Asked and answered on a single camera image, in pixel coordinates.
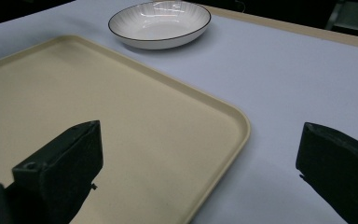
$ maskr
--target white plate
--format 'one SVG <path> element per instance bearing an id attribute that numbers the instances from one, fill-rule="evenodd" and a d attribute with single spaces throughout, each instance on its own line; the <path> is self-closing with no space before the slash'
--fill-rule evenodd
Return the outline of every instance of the white plate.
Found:
<path id="1" fill-rule="evenodd" d="M 199 37 L 211 21 L 204 7 L 182 1 L 151 2 L 119 11 L 109 29 L 123 43 L 139 49 L 168 49 Z"/>

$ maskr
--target table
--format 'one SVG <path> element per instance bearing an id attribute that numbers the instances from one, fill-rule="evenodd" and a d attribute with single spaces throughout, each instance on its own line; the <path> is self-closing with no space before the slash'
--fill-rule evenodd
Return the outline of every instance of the table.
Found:
<path id="1" fill-rule="evenodd" d="M 358 37 L 210 8 L 208 30 L 192 43 L 134 49 L 114 39 L 107 22 L 140 3 L 77 0 L 1 23 L 0 59 L 81 35 L 243 111 L 250 140 L 192 223 L 345 223 L 295 162 L 306 121 L 358 139 Z"/>

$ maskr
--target table surface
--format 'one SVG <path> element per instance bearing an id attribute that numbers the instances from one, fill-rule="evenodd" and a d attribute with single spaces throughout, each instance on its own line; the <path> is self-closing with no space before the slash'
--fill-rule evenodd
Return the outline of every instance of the table surface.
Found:
<path id="1" fill-rule="evenodd" d="M 80 35 L 243 111 L 252 124 L 249 142 L 192 223 L 345 223 L 295 163 L 306 121 L 358 139 L 358 37 L 212 9 L 210 26 L 195 41 L 134 49 L 107 23 L 140 3 L 77 0 L 0 23 L 0 59 Z"/>

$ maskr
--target plastic tray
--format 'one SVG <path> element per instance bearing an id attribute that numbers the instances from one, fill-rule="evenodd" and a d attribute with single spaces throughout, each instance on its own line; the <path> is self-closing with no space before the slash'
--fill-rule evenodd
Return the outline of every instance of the plastic tray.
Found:
<path id="1" fill-rule="evenodd" d="M 72 223 L 187 223 L 243 148 L 240 110 L 78 36 L 0 61 L 0 182 L 99 119 L 104 165 Z"/>

